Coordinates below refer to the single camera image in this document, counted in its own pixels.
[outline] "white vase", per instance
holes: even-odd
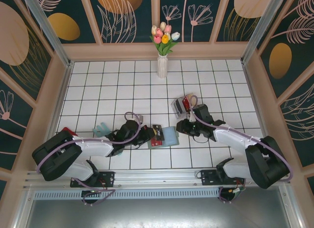
[[[158,54],[157,59],[157,75],[159,78],[166,78],[167,77],[167,65],[168,65],[168,58],[167,55],[162,56]]]

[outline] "black bracket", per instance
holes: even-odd
[[[99,172],[99,177],[96,181],[96,183],[94,184],[89,184],[88,180],[86,181],[82,181],[84,184],[90,186],[90,187],[96,187],[96,188],[102,188],[104,187],[113,187],[113,183],[114,183],[114,171],[100,171]],[[80,185],[77,181],[71,179],[71,183],[70,183],[70,187],[71,188],[82,188],[84,186]]]
[[[242,184],[244,183],[243,178],[230,178],[226,176],[221,180],[216,169],[201,170],[201,180],[202,185],[236,185],[236,180],[239,180]]]

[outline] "tulip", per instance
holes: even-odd
[[[167,44],[169,39],[168,39],[168,36],[167,35],[163,35],[163,37],[161,38],[161,41],[163,44]]]
[[[169,33],[165,33],[165,35],[167,35],[168,36],[168,40],[170,40],[171,39],[171,35],[169,34]]]
[[[164,33],[171,33],[171,25],[165,27]]]
[[[165,27],[166,27],[166,23],[165,22],[160,23],[160,29],[162,31],[165,30]]]
[[[155,25],[152,26],[152,35],[156,35],[156,30],[157,30],[157,27]]]
[[[161,43],[161,38],[160,38],[159,35],[155,35],[155,36],[154,36],[154,42],[155,42],[156,44],[160,44],[160,43]]]
[[[160,28],[157,28],[156,35],[159,35],[159,37],[162,38],[163,33],[162,33],[162,30]]]
[[[180,37],[180,33],[178,33],[178,32],[175,32],[175,33],[173,33],[173,34],[171,35],[171,38],[172,38],[174,41],[176,41],[177,39],[179,39],[179,37]]]

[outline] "gray floor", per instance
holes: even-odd
[[[207,199],[35,201],[28,228],[289,228],[275,189],[247,188],[232,204]]]

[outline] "pink tulip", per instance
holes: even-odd
[[[160,38],[159,35],[155,35],[155,36],[154,36],[154,42],[155,42],[156,44],[160,44],[160,43],[161,43],[161,38]]]
[[[171,25],[167,25],[165,30],[163,30],[164,33],[171,33]]]
[[[160,38],[162,38],[163,33],[162,33],[162,30],[160,28],[157,28],[156,35],[158,35]]]

